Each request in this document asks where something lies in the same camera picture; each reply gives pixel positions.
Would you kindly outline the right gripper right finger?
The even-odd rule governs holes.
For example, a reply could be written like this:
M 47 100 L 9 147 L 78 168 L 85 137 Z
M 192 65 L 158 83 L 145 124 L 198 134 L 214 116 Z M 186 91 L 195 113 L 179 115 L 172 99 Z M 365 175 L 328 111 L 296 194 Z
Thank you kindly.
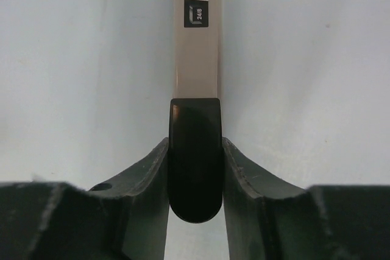
M 222 143 L 231 259 L 389 258 L 388 186 L 302 189 Z

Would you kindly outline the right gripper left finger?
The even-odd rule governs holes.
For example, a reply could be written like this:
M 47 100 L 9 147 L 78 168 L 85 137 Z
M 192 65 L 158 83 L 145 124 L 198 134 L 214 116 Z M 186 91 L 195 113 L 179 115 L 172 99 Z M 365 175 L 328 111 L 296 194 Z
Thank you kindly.
M 163 259 L 168 140 L 89 191 L 65 182 L 1 184 L 2 259 Z

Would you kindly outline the beige black stapler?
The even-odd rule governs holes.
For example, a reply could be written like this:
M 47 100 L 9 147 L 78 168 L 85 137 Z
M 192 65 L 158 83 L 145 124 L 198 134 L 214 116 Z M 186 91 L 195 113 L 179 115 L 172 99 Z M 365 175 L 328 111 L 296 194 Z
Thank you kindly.
M 173 0 L 174 94 L 169 111 L 168 195 L 189 223 L 222 205 L 221 0 Z

